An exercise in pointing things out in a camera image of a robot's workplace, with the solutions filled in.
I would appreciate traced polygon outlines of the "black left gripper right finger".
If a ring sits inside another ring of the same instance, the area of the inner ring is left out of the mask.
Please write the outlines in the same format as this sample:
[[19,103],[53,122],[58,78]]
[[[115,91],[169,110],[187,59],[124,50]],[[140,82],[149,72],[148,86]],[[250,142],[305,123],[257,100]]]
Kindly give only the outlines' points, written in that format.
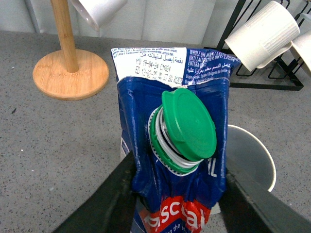
[[311,222],[284,204],[244,171],[227,168],[220,199],[229,233],[309,233]]

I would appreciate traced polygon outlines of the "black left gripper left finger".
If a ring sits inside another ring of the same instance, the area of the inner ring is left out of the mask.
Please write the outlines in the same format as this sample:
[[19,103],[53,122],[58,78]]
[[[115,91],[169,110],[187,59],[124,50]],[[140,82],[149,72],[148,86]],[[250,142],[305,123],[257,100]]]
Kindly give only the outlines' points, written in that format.
[[137,194],[132,191],[136,173],[129,152],[94,194],[55,230],[55,233],[129,233]]

